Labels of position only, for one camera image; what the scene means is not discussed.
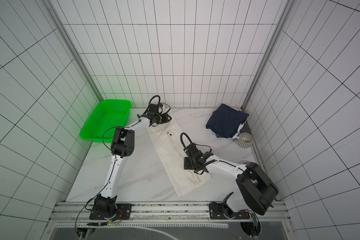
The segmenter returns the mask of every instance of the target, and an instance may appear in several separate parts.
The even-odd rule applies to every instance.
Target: white cloth
[[[180,142],[180,134],[183,129],[177,123],[172,111],[169,111],[168,114],[172,117],[170,122],[156,127],[148,127],[147,132],[177,196],[182,197],[209,181],[211,175],[207,172],[198,175],[192,170],[184,170],[184,157],[187,155]]]

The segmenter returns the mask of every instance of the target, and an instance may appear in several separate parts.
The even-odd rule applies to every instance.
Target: wire
[[[208,145],[200,145],[200,144],[196,144],[196,143],[195,143],[195,145],[197,145],[197,146],[209,147],[209,152],[212,152],[212,148],[211,148],[210,146],[208,146]]]
[[[96,194],[93,198],[89,199],[89,200],[87,201],[87,203],[84,205],[84,207],[80,210],[79,214],[77,215],[77,218],[76,218],[76,220],[75,220],[75,232],[76,232],[76,235],[77,235],[79,238],[81,238],[81,236],[79,235],[79,233],[78,233],[78,231],[77,231],[77,228],[76,228],[77,219],[79,218],[79,215],[81,214],[81,212],[82,212],[82,210],[83,210],[84,208],[87,209],[86,207],[87,207],[88,203],[89,203],[90,201],[92,201],[92,199],[94,199],[97,195],[99,195],[99,194],[101,193],[101,191],[106,188],[107,185],[108,185],[108,183],[106,183],[106,185],[104,185],[104,187],[100,190],[100,192],[99,192],[98,194]]]

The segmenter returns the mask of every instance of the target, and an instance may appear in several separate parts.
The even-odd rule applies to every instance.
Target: white marble surface
[[[173,114],[193,142],[212,147],[220,158],[243,163],[252,161],[251,149],[243,149],[230,139],[216,138],[205,125],[215,109],[173,109]],[[131,109],[129,123],[137,119],[144,109]],[[204,152],[208,147],[200,146]],[[68,194],[67,202],[86,202],[96,195],[104,184],[110,165],[110,152],[102,143],[92,143],[77,178]],[[135,151],[125,163],[120,179],[119,202],[139,201],[222,201],[230,192],[240,191],[236,182],[220,175],[189,194],[178,198],[168,175],[149,138],[147,130],[135,132]]]

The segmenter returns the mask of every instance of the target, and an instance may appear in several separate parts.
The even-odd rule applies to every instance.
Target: green basket
[[[104,132],[116,126],[124,127],[129,118],[131,103],[127,100],[104,100],[97,105],[80,132],[80,137],[92,142],[102,142]],[[112,142],[115,130],[104,135],[104,142]]]

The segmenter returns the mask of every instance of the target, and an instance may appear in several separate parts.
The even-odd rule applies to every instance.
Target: folded navy shirt
[[[221,137],[233,137],[237,133],[237,128],[244,123],[248,113],[237,111],[225,104],[221,104],[209,118],[205,128],[211,129]]]

